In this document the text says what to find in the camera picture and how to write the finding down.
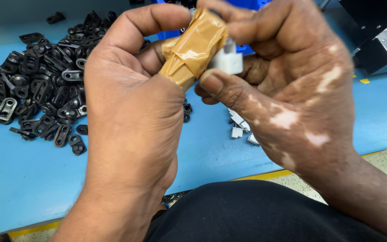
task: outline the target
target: right hand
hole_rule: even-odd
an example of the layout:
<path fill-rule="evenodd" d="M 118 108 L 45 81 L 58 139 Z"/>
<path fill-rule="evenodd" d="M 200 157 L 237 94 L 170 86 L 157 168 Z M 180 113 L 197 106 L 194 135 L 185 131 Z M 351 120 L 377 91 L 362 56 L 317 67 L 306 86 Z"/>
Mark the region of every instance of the right hand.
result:
<path fill-rule="evenodd" d="M 210 69 L 196 93 L 222 102 L 250 125 L 268 157 L 301 177 L 344 169 L 352 146 L 353 64 L 341 40 L 310 0 L 274 0 L 258 12 L 219 0 L 217 10 L 245 56 L 238 76 Z"/>

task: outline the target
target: blue crate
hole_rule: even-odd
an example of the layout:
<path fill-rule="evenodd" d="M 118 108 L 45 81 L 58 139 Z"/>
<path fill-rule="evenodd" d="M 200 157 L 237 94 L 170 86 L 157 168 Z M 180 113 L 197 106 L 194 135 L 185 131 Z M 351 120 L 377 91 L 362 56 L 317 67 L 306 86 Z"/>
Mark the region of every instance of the blue crate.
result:
<path fill-rule="evenodd" d="M 228 0 L 229 3 L 232 5 L 241 7 L 241 8 L 247 8 L 252 10 L 259 10 L 263 6 L 270 3 L 272 0 Z M 165 3 L 164 0 L 152 0 L 152 3 Z M 180 36 L 179 30 L 169 30 L 169 31 L 162 31 L 158 33 L 158 38 L 160 40 L 166 40 L 169 38 Z M 243 55 L 253 54 L 254 51 L 250 48 L 249 45 L 242 45 L 237 46 L 237 53 L 243 53 Z"/>

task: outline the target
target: brown tape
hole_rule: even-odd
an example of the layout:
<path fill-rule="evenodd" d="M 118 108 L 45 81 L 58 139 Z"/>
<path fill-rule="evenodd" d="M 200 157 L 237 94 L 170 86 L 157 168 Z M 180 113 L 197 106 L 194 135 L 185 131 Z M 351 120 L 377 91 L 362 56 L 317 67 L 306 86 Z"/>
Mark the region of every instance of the brown tape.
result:
<path fill-rule="evenodd" d="M 185 33 L 163 43 L 162 52 L 167 61 L 159 73 L 187 91 L 227 37 L 228 28 L 221 18 L 207 9 L 197 9 Z"/>

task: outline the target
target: forearm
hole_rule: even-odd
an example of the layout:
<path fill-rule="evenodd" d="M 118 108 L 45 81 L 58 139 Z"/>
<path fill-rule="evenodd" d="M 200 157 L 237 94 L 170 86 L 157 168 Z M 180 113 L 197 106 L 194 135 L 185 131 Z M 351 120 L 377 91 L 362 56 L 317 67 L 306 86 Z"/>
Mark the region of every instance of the forearm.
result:
<path fill-rule="evenodd" d="M 116 198 L 83 189 L 50 241 L 142 241 L 163 193 L 128 192 Z"/>
<path fill-rule="evenodd" d="M 332 173 L 302 178 L 317 189 L 330 206 L 387 234 L 387 174 L 355 151 L 343 164 Z"/>

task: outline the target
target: floor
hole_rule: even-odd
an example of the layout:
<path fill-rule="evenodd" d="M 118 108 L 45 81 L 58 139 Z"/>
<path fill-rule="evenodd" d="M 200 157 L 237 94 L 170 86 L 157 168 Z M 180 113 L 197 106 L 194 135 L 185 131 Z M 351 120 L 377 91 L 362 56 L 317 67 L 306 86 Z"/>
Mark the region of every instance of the floor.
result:
<path fill-rule="evenodd" d="M 372 153 L 370 155 L 365 155 L 364 159 L 368 162 L 371 162 L 374 166 L 381 169 L 387 174 L 387 150 Z M 244 177 L 241 179 L 262 179 L 268 180 L 277 184 L 287 186 L 295 191 L 298 191 L 307 197 L 310 197 L 314 200 L 325 203 L 320 195 L 313 190 L 309 185 L 305 184 L 297 175 L 289 171 L 277 171 L 273 173 L 266 173 L 255 175 L 251 177 Z M 12 242 L 46 242 L 56 231 L 56 227 L 59 225 L 59 222 L 54 224 L 46 225 L 40 227 L 27 229 L 25 232 L 13 232 L 10 233 Z"/>

